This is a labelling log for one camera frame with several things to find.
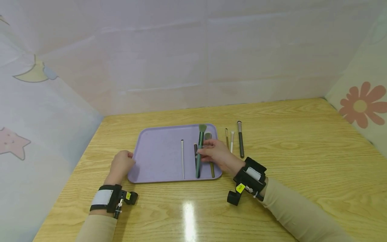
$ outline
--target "hand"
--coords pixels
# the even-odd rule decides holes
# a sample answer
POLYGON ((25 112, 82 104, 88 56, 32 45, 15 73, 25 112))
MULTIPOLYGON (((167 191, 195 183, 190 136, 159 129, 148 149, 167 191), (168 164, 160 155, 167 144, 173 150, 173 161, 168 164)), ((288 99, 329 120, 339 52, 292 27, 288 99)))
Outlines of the hand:
POLYGON ((245 162, 233 155, 220 140, 208 139, 203 142, 203 149, 197 150, 202 155, 202 162, 213 161, 219 168, 233 177, 245 166, 245 162))
POLYGON ((132 159, 133 153, 127 150, 121 150, 111 162, 110 172, 106 177, 104 185, 121 184, 122 179, 128 174, 134 166, 135 161, 132 159))

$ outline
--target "purple tray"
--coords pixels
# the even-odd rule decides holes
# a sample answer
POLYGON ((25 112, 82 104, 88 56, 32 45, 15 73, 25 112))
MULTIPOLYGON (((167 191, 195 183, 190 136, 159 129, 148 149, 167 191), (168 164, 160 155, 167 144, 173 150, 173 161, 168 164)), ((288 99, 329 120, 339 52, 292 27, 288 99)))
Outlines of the purple tray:
MULTIPOLYGON (((206 124, 206 133, 217 139, 215 126, 206 124)), ((199 141, 199 124, 148 128, 141 131, 134 149, 136 164, 128 174, 133 183, 212 180, 222 175, 214 164, 215 178, 208 162, 202 162, 200 178, 196 178, 194 144, 199 141), (184 140, 184 179, 182 145, 184 140)))

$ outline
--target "wrist-mounted camera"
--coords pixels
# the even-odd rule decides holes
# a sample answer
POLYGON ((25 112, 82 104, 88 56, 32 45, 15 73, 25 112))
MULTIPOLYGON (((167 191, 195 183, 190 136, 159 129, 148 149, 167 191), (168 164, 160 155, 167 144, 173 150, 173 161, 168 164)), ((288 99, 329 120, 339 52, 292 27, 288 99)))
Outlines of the wrist-mounted camera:
POLYGON ((90 211, 106 209, 106 212, 114 213, 114 218, 118 218, 123 202, 134 205, 137 198, 137 193, 124 191, 121 185, 103 185, 95 194, 90 211))
POLYGON ((245 162, 246 165, 233 179, 236 183, 235 192, 229 191, 227 196, 227 202, 235 206, 238 206, 243 190, 253 194, 253 197, 260 201, 264 200, 259 193, 266 186, 266 168, 250 157, 247 157, 245 162))

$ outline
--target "pink star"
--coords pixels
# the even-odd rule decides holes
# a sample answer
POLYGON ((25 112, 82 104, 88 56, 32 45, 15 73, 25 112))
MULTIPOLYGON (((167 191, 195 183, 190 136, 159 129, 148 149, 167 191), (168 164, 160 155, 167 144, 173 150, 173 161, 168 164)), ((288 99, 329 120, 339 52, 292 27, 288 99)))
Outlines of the pink star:
POLYGON ((24 160, 24 147, 29 143, 31 141, 18 136, 6 127, 0 130, 0 154, 11 152, 20 160, 24 160))

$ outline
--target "flower decal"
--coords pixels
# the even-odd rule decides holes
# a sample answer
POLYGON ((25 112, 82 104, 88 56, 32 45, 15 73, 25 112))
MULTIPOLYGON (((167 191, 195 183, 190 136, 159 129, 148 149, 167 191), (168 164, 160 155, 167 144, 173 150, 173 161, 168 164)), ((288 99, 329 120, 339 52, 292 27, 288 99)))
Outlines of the flower decal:
POLYGON ((371 91, 371 84, 364 82, 360 92, 357 87, 351 87, 346 99, 342 99, 340 104, 343 106, 339 113, 352 124, 354 121, 360 128, 368 127, 368 118, 377 125, 385 123, 376 113, 387 113, 387 102, 375 102, 386 94, 384 86, 376 86, 371 91))

